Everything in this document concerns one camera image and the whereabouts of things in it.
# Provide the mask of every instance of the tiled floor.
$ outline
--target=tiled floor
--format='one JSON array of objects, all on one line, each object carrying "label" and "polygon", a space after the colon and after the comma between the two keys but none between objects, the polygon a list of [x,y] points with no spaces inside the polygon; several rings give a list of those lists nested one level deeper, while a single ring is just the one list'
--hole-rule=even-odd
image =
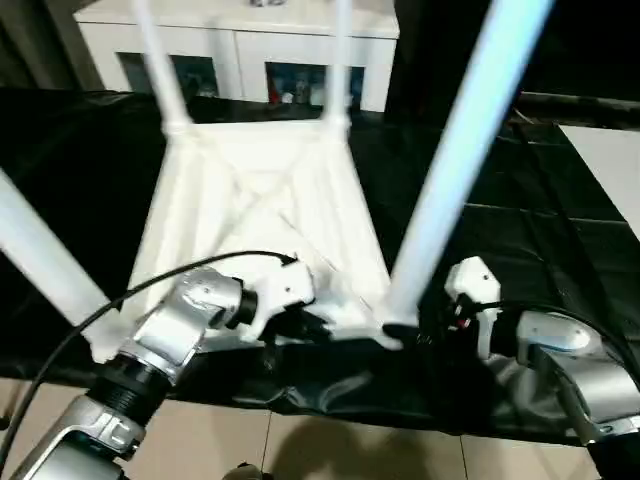
[{"label": "tiled floor", "polygon": [[[4,407],[14,382],[0,380]],[[80,390],[47,385],[18,435],[7,472]],[[165,402],[136,457],[132,480],[218,480],[241,462],[276,480],[595,480],[580,448],[452,437],[264,411]]]}]

